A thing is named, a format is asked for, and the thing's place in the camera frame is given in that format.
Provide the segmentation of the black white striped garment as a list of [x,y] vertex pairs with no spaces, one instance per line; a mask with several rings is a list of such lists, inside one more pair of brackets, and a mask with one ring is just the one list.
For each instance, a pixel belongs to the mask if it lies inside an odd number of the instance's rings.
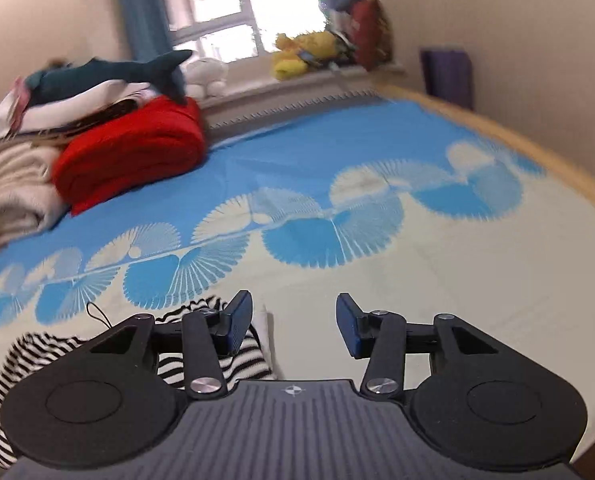
[[[55,362],[88,340],[77,336],[60,337],[47,332],[24,332],[0,348],[0,408],[6,393],[19,380]],[[243,379],[274,379],[270,359],[268,315],[256,313],[240,349],[234,356],[220,361],[220,368],[233,387]],[[0,476],[16,462],[0,424]]]

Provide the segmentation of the white folded clothes pile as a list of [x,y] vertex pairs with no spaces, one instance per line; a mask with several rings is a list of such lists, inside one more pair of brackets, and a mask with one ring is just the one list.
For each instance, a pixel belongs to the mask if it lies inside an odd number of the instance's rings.
[[0,101],[0,151],[10,146],[66,144],[76,136],[126,115],[159,95],[150,84],[108,80],[77,96],[44,105],[26,102],[16,84]]

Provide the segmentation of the cream folded blanket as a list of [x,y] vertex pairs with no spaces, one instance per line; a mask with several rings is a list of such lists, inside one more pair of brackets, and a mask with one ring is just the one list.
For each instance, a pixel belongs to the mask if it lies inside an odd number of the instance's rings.
[[68,205],[51,180],[54,146],[18,144],[0,151],[0,247],[51,229]]

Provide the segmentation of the blue and cream patterned bedspread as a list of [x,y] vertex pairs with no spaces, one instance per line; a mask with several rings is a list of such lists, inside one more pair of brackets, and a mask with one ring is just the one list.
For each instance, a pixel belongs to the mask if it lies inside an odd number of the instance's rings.
[[365,309],[453,312],[561,375],[595,440],[595,204],[416,102],[252,133],[198,169],[63,219],[0,251],[0,368],[27,332],[88,338],[241,289],[270,317],[279,377],[361,377],[334,322]]

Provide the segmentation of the red folded blanket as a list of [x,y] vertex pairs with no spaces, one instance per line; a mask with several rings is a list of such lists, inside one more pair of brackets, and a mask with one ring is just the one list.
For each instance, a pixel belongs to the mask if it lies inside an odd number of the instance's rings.
[[198,103],[160,96],[78,136],[52,166],[51,177],[77,216],[132,188],[186,174],[206,154]]

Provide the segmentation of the blue shark plush toy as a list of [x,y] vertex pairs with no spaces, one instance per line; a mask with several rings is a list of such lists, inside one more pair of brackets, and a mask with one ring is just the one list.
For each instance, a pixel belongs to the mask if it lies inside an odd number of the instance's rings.
[[193,54],[192,50],[174,50],[148,62],[111,62],[92,58],[84,65],[39,70],[27,76],[24,84],[30,92],[31,106],[70,99],[110,80],[150,84],[163,96],[181,103],[186,94],[178,67]]

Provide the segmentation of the white plush toy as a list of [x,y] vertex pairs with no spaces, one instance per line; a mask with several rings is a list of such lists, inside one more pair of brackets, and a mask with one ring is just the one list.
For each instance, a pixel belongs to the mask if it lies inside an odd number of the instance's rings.
[[186,96],[196,101],[226,94],[228,66],[216,58],[200,58],[183,68]]

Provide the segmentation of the left blue curtain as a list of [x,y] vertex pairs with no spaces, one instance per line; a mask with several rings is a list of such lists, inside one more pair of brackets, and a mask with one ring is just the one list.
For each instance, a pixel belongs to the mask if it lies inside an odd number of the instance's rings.
[[119,0],[119,4],[134,60],[150,61],[173,49],[164,0]]

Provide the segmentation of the red bag on windowsill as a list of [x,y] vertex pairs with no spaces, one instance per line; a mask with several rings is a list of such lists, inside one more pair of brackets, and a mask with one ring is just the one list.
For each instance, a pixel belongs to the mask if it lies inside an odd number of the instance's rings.
[[361,0],[354,4],[349,38],[356,63],[367,72],[393,60],[391,27],[380,0]]

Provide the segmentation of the yellow plush toy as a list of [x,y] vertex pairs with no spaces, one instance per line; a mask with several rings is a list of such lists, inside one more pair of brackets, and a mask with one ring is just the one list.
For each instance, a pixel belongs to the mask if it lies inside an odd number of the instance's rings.
[[309,32],[291,38],[280,34],[272,54],[272,73],[280,81],[301,77],[310,70],[319,70],[339,54],[337,36],[329,30]]

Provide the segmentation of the wooden bed frame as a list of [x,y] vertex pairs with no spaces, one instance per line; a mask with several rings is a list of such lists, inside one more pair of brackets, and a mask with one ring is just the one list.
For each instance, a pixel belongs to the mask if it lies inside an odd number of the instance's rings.
[[472,113],[470,110],[464,110],[417,91],[398,87],[396,84],[375,82],[375,90],[385,98],[417,102],[427,110],[443,115],[459,125],[471,128],[489,140],[505,144],[507,148],[512,148],[552,172],[595,206],[595,177],[566,158],[529,140],[523,134],[499,125],[494,120]]

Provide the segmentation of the purple box by wall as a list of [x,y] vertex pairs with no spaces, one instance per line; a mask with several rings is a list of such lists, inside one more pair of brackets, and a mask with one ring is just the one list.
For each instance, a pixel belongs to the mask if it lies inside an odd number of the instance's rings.
[[473,66],[464,50],[420,50],[425,91],[433,98],[474,110]]

